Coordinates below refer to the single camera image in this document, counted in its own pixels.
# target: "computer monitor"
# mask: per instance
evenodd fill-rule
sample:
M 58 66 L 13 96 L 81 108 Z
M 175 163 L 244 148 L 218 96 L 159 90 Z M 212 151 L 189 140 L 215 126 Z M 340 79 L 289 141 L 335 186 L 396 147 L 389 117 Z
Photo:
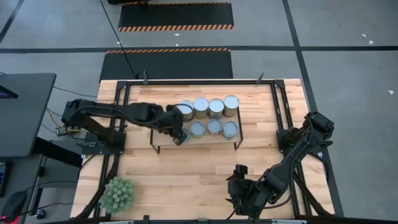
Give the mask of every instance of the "computer monitor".
M 16 99 L 18 95 L 6 87 L 0 85 L 0 99 Z

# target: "wooden table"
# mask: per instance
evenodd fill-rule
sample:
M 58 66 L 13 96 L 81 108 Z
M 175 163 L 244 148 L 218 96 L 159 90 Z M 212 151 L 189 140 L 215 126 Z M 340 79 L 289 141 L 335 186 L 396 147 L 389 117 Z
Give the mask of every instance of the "wooden table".
M 301 127 L 308 113 L 301 82 L 299 79 L 284 82 L 294 126 Z M 116 80 L 101 82 L 99 102 L 113 102 L 116 83 Z M 277 93 L 282 107 L 280 91 Z M 143 215 L 150 215 L 151 220 L 225 219 L 233 211 L 232 205 L 225 200 L 229 197 L 225 179 L 232 174 L 235 164 L 247 165 L 247 178 L 258 179 L 268 167 L 283 159 L 275 135 L 278 126 L 270 87 L 139 85 L 130 89 L 129 103 L 151 102 L 165 107 L 199 96 L 222 99 L 230 94 L 240 100 L 244 141 L 237 151 L 231 148 L 230 143 L 197 144 L 170 147 L 156 154 L 149 144 L 150 129 L 128 123 L 126 150 L 120 159 L 118 176 L 133 181 L 134 206 L 129 211 L 112 215 L 113 220 L 142 220 Z M 284 110 L 281 112 L 284 128 L 287 129 Z M 98 118 L 97 121 L 104 126 L 109 125 L 109 119 Z M 71 217 L 82 211 L 98 188 L 102 161 L 103 156 L 98 155 L 82 169 Z M 310 156 L 302 164 L 308 188 L 324 208 L 333 213 L 322 164 Z M 296 189 L 300 212 L 304 214 L 302 196 L 297 186 Z M 289 191 L 279 201 L 283 202 L 288 194 Z M 261 214 L 261 218 L 293 217 L 291 202 L 280 208 L 264 210 Z

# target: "black metal frame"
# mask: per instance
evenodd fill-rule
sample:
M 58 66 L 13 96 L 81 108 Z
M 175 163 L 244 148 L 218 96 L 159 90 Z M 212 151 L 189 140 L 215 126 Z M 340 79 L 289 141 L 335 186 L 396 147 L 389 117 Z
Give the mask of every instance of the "black metal frame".
M 243 142 L 243 132 L 242 132 L 242 121 L 241 121 L 241 113 L 239 112 L 239 107 L 237 109 L 237 114 L 238 114 L 238 123 L 239 123 L 239 135 L 241 136 L 241 140 L 238 142 L 238 145 L 236 145 L 236 142 L 234 142 L 234 149 L 238 150 L 239 146 Z M 150 130 L 150 139 L 149 139 L 149 144 L 152 146 L 152 148 L 155 150 L 156 153 L 160 154 L 160 146 L 154 146 L 154 130 Z
M 289 103 L 287 101 L 287 94 L 285 90 L 285 84 L 283 80 L 239 80 L 239 79 L 226 79 L 226 80 L 146 80 L 144 83 L 142 80 L 134 80 L 134 81 L 118 81 L 116 85 L 116 93 L 115 93 L 115 98 L 114 98 L 114 103 L 118 103 L 120 99 L 120 94 L 121 94 L 121 89 L 125 88 L 124 92 L 124 101 L 123 105 L 127 105 L 129 101 L 129 94 L 130 94 L 130 89 L 134 85 L 270 85 L 271 87 L 271 92 L 272 92 L 272 99 L 274 101 L 274 108 L 275 108 L 275 114 L 277 117 L 277 123 L 278 123 L 278 130 L 283 131 L 283 120 L 282 120 L 282 115 L 280 113 L 280 108 L 279 108 L 279 101 L 278 101 L 278 96 L 277 96 L 277 91 L 276 88 L 280 88 L 280 91 L 282 93 L 282 100 L 284 103 L 284 109 L 286 113 L 286 118 L 287 118 L 287 123 L 288 127 L 291 128 L 293 126 L 293 121 L 292 117 L 290 114 L 290 108 L 289 108 Z M 121 120 L 120 127 L 124 127 L 125 120 Z M 111 124 L 109 125 L 110 127 L 114 127 L 114 120 L 111 120 Z M 102 165 L 102 170 L 101 170 L 101 176 L 100 176 L 100 182 L 99 185 L 101 185 L 106 177 L 107 173 L 107 168 L 108 168 L 108 161 L 109 161 L 109 155 L 104 156 L 104 161 Z M 305 183 L 305 180 L 303 178 L 303 172 L 302 172 L 302 166 L 301 164 L 298 167 L 298 175 L 299 177 L 303 180 L 303 183 Z M 295 191 L 294 185 L 291 186 L 293 191 L 292 191 L 292 198 L 293 199 L 293 209 L 294 209 L 294 215 L 295 217 L 300 215 L 300 210 L 299 210 L 299 205 L 297 202 L 297 194 Z M 308 200 L 306 197 L 303 195 L 304 199 L 304 204 L 305 205 L 305 211 L 311 211 L 311 207 L 309 206 Z M 100 208 L 99 205 L 97 204 L 95 207 L 95 212 L 94 212 L 94 217 L 99 217 L 100 214 Z M 143 222 L 147 223 L 145 221 L 148 220 L 135 220 L 134 222 Z M 176 223 L 179 221 L 183 220 L 156 220 L 157 222 L 172 222 Z M 220 220 L 191 220 L 191 222 L 198 222 L 198 223 L 218 223 Z M 247 220 L 231 220 L 231 223 L 247 223 Z M 270 220 L 258 220 L 259 223 L 269 223 Z

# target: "succulent plant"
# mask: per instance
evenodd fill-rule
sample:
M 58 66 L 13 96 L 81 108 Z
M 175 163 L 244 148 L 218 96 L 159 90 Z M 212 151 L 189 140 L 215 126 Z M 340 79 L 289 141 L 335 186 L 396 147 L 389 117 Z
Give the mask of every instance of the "succulent plant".
M 99 199 L 100 207 L 106 213 L 123 212 L 131 208 L 133 201 L 132 182 L 129 179 L 115 177 L 105 185 L 104 194 Z

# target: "hazard tape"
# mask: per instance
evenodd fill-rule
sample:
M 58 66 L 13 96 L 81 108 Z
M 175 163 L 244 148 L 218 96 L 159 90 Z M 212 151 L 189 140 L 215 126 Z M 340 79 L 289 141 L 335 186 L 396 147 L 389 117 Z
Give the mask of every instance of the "hazard tape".
M 225 52 L 229 49 L 222 48 L 207 48 L 207 49 L 147 49 L 147 50 L 109 50 L 106 54 L 131 54 L 131 53 L 166 53 L 166 52 Z
M 170 30 L 229 30 L 233 29 L 232 24 L 215 25 L 179 25 L 179 26 L 139 26 L 119 27 L 119 32 L 144 32 L 144 31 L 170 31 Z
M 128 5 L 135 5 L 138 2 L 127 2 L 124 3 L 123 6 Z M 167 2 L 160 2 L 160 3 L 148 3 L 148 5 L 174 5 L 174 4 L 231 4 L 230 2 L 177 2 L 177 3 L 167 3 Z

